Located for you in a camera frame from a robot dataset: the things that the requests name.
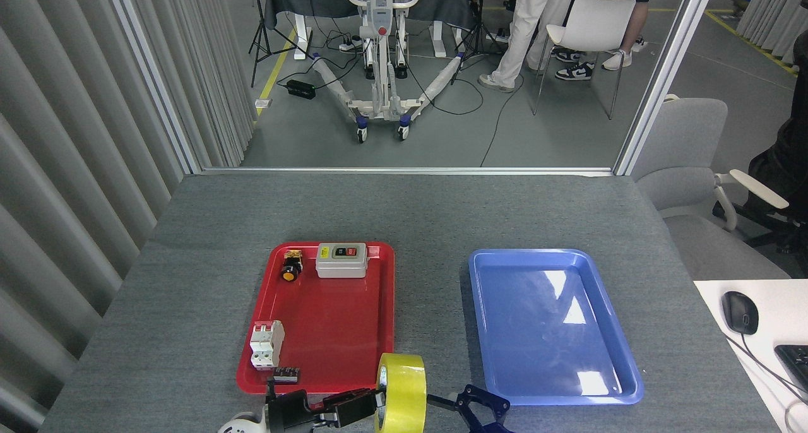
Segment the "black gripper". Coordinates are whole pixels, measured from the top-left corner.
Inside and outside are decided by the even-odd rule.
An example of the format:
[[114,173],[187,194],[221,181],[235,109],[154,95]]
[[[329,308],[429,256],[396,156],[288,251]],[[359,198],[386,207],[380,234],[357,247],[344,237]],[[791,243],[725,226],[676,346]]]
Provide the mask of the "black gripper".
[[311,432],[311,411],[315,427],[346,427],[375,415],[379,402],[384,403],[384,391],[380,389],[344,391],[311,405],[307,404],[307,393],[303,389],[280,396],[268,393],[266,431]]

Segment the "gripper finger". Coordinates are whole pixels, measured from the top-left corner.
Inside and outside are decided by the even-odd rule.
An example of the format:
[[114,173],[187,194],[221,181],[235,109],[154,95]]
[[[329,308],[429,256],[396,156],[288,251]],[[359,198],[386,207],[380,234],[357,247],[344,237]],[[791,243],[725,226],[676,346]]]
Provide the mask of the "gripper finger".
[[[465,385],[465,388],[460,393],[457,393],[453,400],[428,394],[427,404],[459,413],[468,428],[468,432],[511,432],[504,425],[508,410],[510,410],[510,402],[475,385]],[[489,409],[494,420],[483,425],[473,412],[472,404],[478,404]]]

